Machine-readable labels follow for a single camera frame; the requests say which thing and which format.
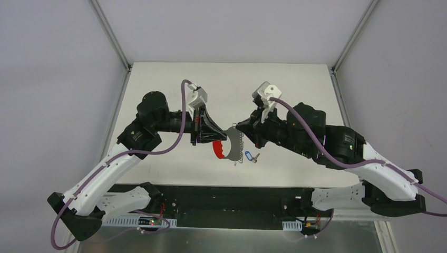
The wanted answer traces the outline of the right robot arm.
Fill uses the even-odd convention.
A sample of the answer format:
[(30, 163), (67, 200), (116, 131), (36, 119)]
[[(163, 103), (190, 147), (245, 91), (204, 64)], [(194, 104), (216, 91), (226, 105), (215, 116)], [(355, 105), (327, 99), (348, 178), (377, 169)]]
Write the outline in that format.
[(426, 210), (425, 198), (411, 180), (420, 180), (418, 169), (394, 171), (377, 164), (381, 156), (362, 135), (346, 126), (326, 124), (326, 113), (299, 103), (285, 119), (277, 111), (261, 119), (261, 109), (236, 125), (257, 148), (272, 142), (329, 169), (342, 170), (359, 177), (359, 183), (342, 188), (310, 188), (304, 191), (299, 209), (306, 216), (331, 209), (369, 208), (371, 212), (401, 217)]

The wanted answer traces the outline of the metal key holder red handle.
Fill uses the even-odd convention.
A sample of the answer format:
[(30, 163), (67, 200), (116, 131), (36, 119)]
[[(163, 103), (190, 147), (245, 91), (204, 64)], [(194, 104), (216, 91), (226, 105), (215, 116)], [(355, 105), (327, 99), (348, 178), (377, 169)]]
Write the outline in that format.
[(224, 133), (227, 139), (224, 141), (214, 141), (212, 149), (217, 159), (231, 161), (234, 167), (243, 163), (244, 134), (236, 128), (233, 123)]

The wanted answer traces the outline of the silver key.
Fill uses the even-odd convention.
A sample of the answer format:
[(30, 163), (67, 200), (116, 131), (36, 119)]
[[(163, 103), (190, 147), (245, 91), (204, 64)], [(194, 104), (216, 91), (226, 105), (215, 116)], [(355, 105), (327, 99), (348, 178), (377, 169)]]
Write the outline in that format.
[(260, 153), (258, 153), (257, 155), (255, 155), (255, 156), (252, 158), (252, 162), (253, 162), (253, 163), (257, 163), (259, 155), (260, 155)]

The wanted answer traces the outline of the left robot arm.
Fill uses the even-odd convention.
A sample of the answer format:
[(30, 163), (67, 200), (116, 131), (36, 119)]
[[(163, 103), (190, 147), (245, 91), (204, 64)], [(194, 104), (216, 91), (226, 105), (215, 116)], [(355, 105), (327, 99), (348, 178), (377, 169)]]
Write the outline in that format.
[(107, 221), (125, 213), (160, 209), (160, 192), (145, 182), (120, 196), (107, 197), (107, 191), (131, 168), (149, 155), (158, 154), (161, 132), (177, 134), (178, 144), (189, 134), (192, 144), (205, 144), (227, 139), (207, 112), (207, 93), (198, 87), (181, 97), (182, 108), (170, 111), (165, 95), (149, 92), (137, 105), (135, 119), (118, 136), (116, 143), (99, 164), (71, 189), (52, 193), (48, 204), (75, 241), (92, 237)]

